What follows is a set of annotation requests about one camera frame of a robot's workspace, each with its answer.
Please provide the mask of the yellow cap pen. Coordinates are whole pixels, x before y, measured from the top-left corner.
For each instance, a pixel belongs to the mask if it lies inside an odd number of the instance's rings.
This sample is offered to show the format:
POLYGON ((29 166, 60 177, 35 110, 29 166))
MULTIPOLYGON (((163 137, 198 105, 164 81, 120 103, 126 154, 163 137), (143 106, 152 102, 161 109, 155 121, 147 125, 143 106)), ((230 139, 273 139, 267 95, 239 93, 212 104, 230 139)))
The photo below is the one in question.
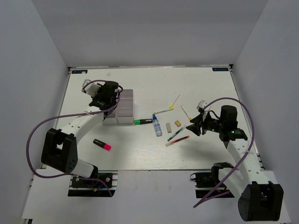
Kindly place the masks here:
POLYGON ((187 117, 189 120, 192 120, 191 116, 190 116, 189 113, 186 111, 186 109, 184 108, 183 105, 181 105, 181 109, 182 109, 182 111, 184 112, 184 114, 186 115, 186 117, 187 117))
POLYGON ((164 113, 164 112, 169 112, 169 111, 173 111, 174 108, 168 108, 168 109, 165 109, 165 110, 162 110, 162 111, 158 111, 158 112, 154 112, 153 114, 161 114, 161 113, 164 113))
POLYGON ((172 101, 171 105, 169 106, 169 108, 173 108, 174 104, 176 103, 177 99, 179 98, 180 93, 174 98, 174 100, 172 101))

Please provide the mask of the tan eraser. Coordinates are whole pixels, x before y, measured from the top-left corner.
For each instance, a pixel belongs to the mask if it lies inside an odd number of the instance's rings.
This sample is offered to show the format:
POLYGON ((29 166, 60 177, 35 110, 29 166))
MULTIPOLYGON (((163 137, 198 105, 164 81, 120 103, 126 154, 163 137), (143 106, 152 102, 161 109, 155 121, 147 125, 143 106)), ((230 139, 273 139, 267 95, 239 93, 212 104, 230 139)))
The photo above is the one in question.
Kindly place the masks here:
POLYGON ((175 125, 176 125, 177 127, 179 127, 179 126, 181 126, 181 123, 180 123, 178 120, 176 120, 176 121, 175 121, 175 125))

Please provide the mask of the grey white eraser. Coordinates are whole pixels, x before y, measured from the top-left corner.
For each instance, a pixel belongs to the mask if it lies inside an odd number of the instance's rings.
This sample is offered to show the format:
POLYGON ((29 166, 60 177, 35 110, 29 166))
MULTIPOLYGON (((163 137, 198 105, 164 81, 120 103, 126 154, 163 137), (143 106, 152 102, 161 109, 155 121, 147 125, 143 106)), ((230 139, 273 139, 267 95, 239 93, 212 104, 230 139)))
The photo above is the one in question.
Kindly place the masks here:
POLYGON ((170 123, 166 123, 166 129, 167 129, 167 133, 171 133, 171 124, 170 123))

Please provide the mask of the pink highlighter marker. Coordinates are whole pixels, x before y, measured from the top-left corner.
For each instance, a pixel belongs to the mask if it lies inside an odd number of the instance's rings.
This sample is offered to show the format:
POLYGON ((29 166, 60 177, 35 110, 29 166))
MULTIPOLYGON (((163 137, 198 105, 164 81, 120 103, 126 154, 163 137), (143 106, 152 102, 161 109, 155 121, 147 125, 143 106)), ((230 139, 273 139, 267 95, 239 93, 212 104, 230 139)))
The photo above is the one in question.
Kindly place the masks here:
POLYGON ((105 149, 107 151, 111 150, 111 146, 109 144, 107 144, 105 142, 102 142, 102 141, 100 141, 98 139, 94 139, 93 140, 93 144, 95 144, 95 145, 99 146, 100 148, 105 149))

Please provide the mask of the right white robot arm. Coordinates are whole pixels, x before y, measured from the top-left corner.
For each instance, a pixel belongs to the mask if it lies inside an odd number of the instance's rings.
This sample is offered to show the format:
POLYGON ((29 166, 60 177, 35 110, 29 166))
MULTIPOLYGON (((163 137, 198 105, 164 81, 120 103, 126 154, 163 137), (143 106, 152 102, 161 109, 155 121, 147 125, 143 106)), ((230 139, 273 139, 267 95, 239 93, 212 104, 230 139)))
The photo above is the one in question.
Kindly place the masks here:
POLYGON ((199 115, 191 120, 188 130, 197 136, 207 131, 219 134, 220 140, 232 155, 236 165, 216 163, 211 169, 211 181, 223 184, 238 199, 238 211, 243 221, 278 221, 280 219, 284 191, 263 172, 256 153, 252 151, 245 132, 238 128, 237 108, 221 107, 219 118, 212 118, 204 108, 205 101, 197 106, 199 115))

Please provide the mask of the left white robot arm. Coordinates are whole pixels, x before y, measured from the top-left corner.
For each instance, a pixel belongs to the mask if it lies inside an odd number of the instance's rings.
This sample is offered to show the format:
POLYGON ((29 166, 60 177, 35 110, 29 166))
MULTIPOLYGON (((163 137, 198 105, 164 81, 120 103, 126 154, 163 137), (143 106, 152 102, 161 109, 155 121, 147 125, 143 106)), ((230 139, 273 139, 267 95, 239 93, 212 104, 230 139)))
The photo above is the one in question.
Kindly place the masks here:
POLYGON ((98 183, 98 168, 78 158, 80 140, 102 123, 117 107, 122 88, 115 81, 85 80, 82 92, 91 102, 82 114, 60 129, 50 129, 45 136, 41 161, 67 175, 82 177, 88 186, 98 183))

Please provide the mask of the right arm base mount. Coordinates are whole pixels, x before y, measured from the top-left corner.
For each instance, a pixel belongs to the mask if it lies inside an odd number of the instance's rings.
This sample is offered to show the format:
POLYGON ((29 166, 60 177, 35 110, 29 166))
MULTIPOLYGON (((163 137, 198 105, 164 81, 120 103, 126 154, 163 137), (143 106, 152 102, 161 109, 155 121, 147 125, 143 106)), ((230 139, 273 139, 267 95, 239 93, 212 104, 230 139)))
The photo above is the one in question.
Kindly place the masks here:
POLYGON ((190 180, 195 182, 196 198, 202 198, 206 193, 215 187, 219 182, 219 170, 228 168, 232 169, 234 166, 228 162, 215 163, 208 171, 200 171, 192 173, 190 180))

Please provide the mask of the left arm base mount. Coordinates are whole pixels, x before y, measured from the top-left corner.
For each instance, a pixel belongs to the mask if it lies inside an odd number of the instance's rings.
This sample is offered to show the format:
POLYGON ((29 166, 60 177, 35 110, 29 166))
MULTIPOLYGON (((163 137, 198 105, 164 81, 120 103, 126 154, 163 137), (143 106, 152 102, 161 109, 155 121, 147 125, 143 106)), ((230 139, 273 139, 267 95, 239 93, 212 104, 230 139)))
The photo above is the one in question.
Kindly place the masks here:
POLYGON ((69 197, 112 197, 116 191, 118 172, 99 171, 100 181, 83 180, 82 177, 74 176, 70 180, 69 197))

